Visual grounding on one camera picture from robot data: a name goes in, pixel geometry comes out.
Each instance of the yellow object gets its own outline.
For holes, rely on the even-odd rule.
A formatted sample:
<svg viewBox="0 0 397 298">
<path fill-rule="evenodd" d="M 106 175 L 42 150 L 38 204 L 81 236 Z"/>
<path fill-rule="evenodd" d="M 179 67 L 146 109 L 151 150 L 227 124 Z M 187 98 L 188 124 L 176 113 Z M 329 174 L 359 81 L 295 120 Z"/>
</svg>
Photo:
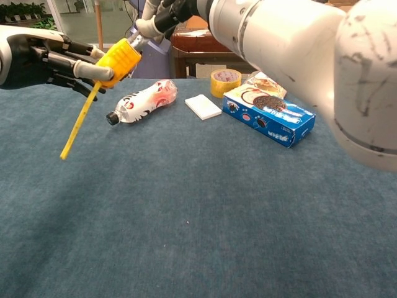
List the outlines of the yellow object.
<svg viewBox="0 0 397 298">
<path fill-rule="evenodd" d="M 114 70 L 110 81 L 101 81 L 103 88 L 111 88 L 121 81 L 141 60 L 142 56 L 126 38 L 121 39 L 96 63 L 97 66 L 108 66 Z"/>
<path fill-rule="evenodd" d="M 211 73 L 211 94 L 223 98 L 223 93 L 241 85 L 241 73 L 236 70 L 215 70 Z"/>
<path fill-rule="evenodd" d="M 60 156 L 60 158 L 62 160 L 65 160 L 68 157 L 70 149 L 72 148 L 74 139 L 76 138 L 77 134 L 79 133 L 79 129 L 83 125 L 84 118 L 86 117 L 86 115 L 88 113 L 89 107 L 91 106 L 92 101 L 94 100 L 95 95 L 97 94 L 100 87 L 101 87 L 101 83 L 97 82 L 94 85 L 94 88 L 92 89 L 91 93 L 88 95 L 86 103 L 83 105 L 83 108 L 81 109 L 79 117 L 77 118 L 76 123 L 74 124 L 72 132 L 70 133 L 69 139 L 66 142 L 64 149 L 62 150 L 62 153 Z"/>
<path fill-rule="evenodd" d="M 74 124 L 69 139 L 60 155 L 62 160 L 67 159 L 74 139 L 83 125 L 84 118 L 100 88 L 114 87 L 139 63 L 141 55 L 129 44 L 126 38 L 121 39 L 96 63 L 97 66 L 108 66 L 114 70 L 114 77 L 110 81 L 96 81 L 91 93 L 88 95 L 79 117 Z"/>
</svg>

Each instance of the table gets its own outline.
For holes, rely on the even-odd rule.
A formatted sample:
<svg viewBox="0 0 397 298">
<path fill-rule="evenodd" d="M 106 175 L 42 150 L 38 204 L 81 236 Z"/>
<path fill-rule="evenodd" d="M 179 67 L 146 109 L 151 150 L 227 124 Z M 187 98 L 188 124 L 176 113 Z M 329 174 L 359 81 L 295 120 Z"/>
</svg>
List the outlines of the table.
<svg viewBox="0 0 397 298">
<path fill-rule="evenodd" d="M 256 69 L 215 40 L 208 24 L 193 16 L 186 23 L 177 26 L 171 36 L 172 57 L 176 78 L 196 77 L 196 64 L 232 65 L 244 68 L 248 73 Z"/>
<path fill-rule="evenodd" d="M 284 148 L 227 114 L 105 115 L 50 85 L 0 90 L 1 297 L 396 297 L 397 175 L 358 165 L 321 117 Z M 301 104 L 298 99 L 291 100 Z"/>
</svg>

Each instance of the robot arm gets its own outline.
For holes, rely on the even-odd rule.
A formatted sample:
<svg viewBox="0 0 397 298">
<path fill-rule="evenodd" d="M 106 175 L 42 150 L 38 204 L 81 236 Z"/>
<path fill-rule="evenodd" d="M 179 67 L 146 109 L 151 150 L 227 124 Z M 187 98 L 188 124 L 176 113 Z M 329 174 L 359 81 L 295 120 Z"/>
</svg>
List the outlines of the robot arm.
<svg viewBox="0 0 397 298">
<path fill-rule="evenodd" d="M 176 0 L 154 37 L 196 15 L 220 43 L 315 108 L 358 162 L 397 171 L 397 6 L 361 0 L 348 14 L 312 0 Z"/>
<path fill-rule="evenodd" d="M 0 88 L 48 83 L 88 96 L 90 90 L 77 79 L 93 86 L 93 80 L 108 81 L 114 75 L 113 69 L 93 64 L 103 55 L 57 31 L 0 25 Z"/>
</svg>

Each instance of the white eraser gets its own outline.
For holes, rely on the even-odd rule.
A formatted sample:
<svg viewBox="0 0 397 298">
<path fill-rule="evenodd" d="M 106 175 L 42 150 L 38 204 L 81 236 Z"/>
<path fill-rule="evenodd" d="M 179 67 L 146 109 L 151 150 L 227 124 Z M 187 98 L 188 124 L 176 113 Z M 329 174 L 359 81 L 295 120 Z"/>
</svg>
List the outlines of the white eraser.
<svg viewBox="0 0 397 298">
<path fill-rule="evenodd" d="M 222 113 L 222 110 L 203 94 L 185 99 L 185 103 L 201 120 L 206 120 Z"/>
</svg>

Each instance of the blue cookie box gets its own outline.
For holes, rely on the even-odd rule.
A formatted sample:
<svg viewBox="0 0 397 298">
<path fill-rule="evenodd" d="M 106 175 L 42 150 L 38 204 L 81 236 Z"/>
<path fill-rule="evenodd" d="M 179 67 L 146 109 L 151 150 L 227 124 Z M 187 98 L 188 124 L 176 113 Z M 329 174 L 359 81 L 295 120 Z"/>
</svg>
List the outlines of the blue cookie box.
<svg viewBox="0 0 397 298">
<path fill-rule="evenodd" d="M 290 101 L 283 100 L 287 110 L 298 113 L 301 117 L 277 112 L 265 107 L 245 103 L 239 98 L 233 98 L 229 93 L 223 96 L 223 112 L 233 116 L 267 137 L 290 148 L 303 139 L 314 127 L 316 114 L 306 111 Z"/>
</svg>

